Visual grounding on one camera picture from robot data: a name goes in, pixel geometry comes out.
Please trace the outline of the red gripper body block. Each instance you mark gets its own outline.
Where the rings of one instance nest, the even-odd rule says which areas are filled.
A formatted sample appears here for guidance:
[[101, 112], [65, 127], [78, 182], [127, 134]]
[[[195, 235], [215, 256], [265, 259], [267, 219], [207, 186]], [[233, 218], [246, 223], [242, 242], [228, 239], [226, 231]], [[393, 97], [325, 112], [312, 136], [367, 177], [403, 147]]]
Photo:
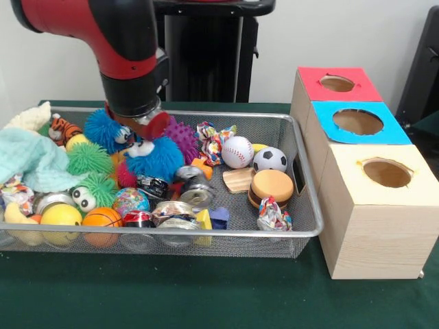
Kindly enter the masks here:
[[128, 126], [137, 136], [147, 141], [160, 138], [170, 122], [170, 116], [162, 110], [153, 110], [145, 117], [121, 117], [111, 110], [106, 110], [111, 119]]

